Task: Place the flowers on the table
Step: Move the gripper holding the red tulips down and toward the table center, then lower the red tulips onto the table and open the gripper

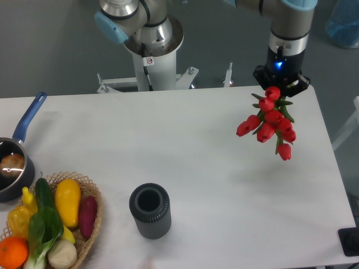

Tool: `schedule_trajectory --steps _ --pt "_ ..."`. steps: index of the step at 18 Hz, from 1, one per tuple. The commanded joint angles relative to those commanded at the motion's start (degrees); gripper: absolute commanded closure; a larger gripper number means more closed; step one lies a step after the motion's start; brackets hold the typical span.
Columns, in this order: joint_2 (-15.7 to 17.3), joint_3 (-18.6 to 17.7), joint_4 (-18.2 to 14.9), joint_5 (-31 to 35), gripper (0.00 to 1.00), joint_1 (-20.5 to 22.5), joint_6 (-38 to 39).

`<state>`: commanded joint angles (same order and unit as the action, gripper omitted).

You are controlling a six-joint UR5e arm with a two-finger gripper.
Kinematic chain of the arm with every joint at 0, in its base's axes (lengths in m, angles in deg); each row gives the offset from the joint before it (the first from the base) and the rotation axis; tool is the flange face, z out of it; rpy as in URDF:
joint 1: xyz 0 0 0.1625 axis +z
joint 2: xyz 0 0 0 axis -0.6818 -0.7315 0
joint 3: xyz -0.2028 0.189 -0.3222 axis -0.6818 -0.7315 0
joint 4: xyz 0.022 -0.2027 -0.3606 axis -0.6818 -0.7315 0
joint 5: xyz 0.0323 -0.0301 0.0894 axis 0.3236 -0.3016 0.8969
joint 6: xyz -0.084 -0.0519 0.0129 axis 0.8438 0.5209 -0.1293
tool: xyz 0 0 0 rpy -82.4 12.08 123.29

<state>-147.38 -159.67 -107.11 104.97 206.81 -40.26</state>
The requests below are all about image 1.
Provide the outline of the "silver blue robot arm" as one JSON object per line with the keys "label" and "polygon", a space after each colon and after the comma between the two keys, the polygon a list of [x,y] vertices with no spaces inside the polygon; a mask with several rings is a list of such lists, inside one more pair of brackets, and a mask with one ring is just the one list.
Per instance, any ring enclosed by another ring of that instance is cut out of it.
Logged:
{"label": "silver blue robot arm", "polygon": [[[132,54],[139,91],[187,89],[176,76],[176,52],[183,42],[180,22],[168,14],[166,1],[100,1],[94,20],[112,42]],[[282,96],[306,90],[301,72],[316,1],[231,1],[271,19],[267,60],[253,72],[259,85],[276,86]]]}

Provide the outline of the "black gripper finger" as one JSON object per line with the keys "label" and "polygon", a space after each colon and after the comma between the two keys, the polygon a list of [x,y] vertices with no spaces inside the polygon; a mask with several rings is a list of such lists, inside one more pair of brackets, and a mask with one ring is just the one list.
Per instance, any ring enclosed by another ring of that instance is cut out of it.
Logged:
{"label": "black gripper finger", "polygon": [[271,86],[271,73],[266,66],[257,66],[254,69],[253,76],[263,90]]}
{"label": "black gripper finger", "polygon": [[311,83],[311,79],[309,77],[299,75],[297,80],[287,85],[286,96],[294,97],[295,95],[308,89],[310,83]]}

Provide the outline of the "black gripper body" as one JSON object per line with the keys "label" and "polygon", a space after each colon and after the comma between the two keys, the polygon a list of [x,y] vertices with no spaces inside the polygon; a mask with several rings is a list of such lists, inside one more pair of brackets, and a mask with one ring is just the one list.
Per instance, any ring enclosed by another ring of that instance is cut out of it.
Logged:
{"label": "black gripper body", "polygon": [[282,55],[268,48],[265,70],[269,78],[275,78],[278,82],[283,82],[286,78],[291,84],[299,78],[305,51],[296,55]]}

